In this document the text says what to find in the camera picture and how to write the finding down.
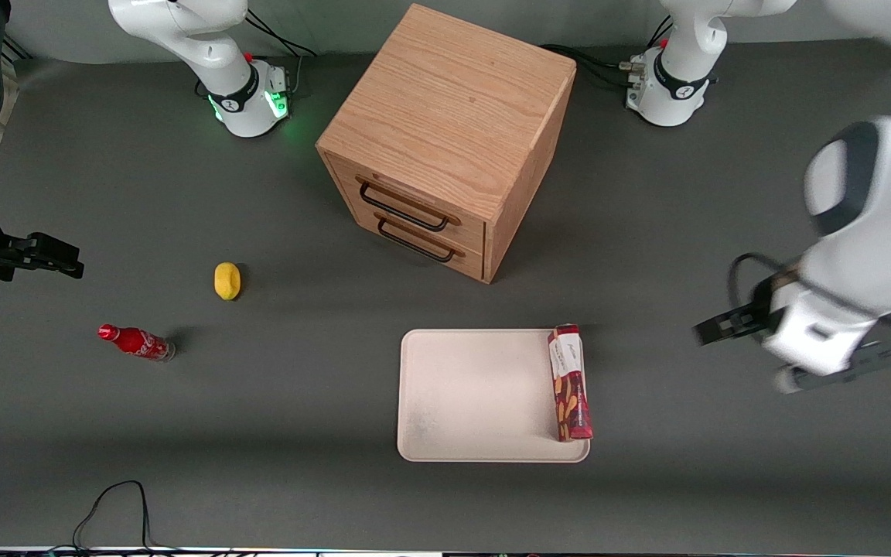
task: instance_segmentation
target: black metal handle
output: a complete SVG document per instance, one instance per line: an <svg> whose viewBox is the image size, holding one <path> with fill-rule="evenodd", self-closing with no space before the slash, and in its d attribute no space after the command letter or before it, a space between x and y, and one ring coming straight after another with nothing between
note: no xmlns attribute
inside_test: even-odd
<svg viewBox="0 0 891 557"><path fill-rule="evenodd" d="M383 225L385 224L387 224L387 219L381 219L381 222L379 222L377 225L377 232L381 233L381 236L385 237L391 242L394 242L395 244L402 244L402 246L410 250L417 251L418 253L427 258L430 258L433 261L438 261L439 263L449 263L449 261L452 260L452 256L455 256L456 254L456 250L449 250L449 253L445 256L436 256L436 254L433 254L431 251L425 250L425 248L420 248L416 246L416 244L412 244L402 237L397 237L390 232L386 232L386 230L383 229Z"/></svg>
<svg viewBox="0 0 891 557"><path fill-rule="evenodd" d="M367 190L370 188L370 183L365 180L361 180L361 183L362 183L362 186L360 186L360 197L362 197L364 199L364 201L367 201L367 203L369 203L370 205L374 205L374 207L383 209L396 217L402 218L402 219L406 220L407 222L410 222L411 224L413 224L415 226L420 226L430 232L442 232L442 229L446 228L446 225L449 224L448 217L443 217L442 222L439 224L432 224L432 223L424 222L422 219L414 218L413 216L409 215L408 213L405 213L403 211L395 209L386 203L375 200L372 197L368 197Z"/></svg>

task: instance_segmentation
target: wall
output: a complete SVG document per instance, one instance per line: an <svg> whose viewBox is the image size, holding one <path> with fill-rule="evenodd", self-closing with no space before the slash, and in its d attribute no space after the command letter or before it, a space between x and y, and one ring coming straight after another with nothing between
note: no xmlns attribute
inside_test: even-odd
<svg viewBox="0 0 891 557"><path fill-rule="evenodd" d="M655 0L423 0L428 7L530 43L636 45L665 11ZM279 35L320 53L376 52L411 0L250 0ZM726 20L732 42L813 41L857 36L819 0L801 0L782 15ZM81 63L173 60L126 35L106 0L13 0L8 31L40 57ZM249 25L230 30L244 50L282 54Z"/></svg>

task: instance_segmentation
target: yellow sponge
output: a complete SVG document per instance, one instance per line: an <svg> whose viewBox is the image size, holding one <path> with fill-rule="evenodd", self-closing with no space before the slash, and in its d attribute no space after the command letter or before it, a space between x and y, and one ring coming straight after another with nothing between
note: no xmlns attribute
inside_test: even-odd
<svg viewBox="0 0 891 557"><path fill-rule="evenodd" d="M240 269L226 261L215 268L215 293L221 299L234 299L240 295Z"/></svg>

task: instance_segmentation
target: wooden drawer cabinet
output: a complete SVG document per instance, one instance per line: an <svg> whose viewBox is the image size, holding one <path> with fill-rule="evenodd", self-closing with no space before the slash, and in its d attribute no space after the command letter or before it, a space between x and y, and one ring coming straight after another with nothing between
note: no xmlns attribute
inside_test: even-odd
<svg viewBox="0 0 891 557"><path fill-rule="evenodd" d="M414 4L316 147L362 228L491 282L554 155L575 70Z"/></svg>

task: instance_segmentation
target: white label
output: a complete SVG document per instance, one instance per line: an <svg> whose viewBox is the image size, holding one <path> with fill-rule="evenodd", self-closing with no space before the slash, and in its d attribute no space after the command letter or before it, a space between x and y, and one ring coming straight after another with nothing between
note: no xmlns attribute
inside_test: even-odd
<svg viewBox="0 0 891 557"><path fill-rule="evenodd" d="M582 371L580 367L579 333L558 335L548 343L548 359L552 363L552 377L566 377L572 371Z"/></svg>

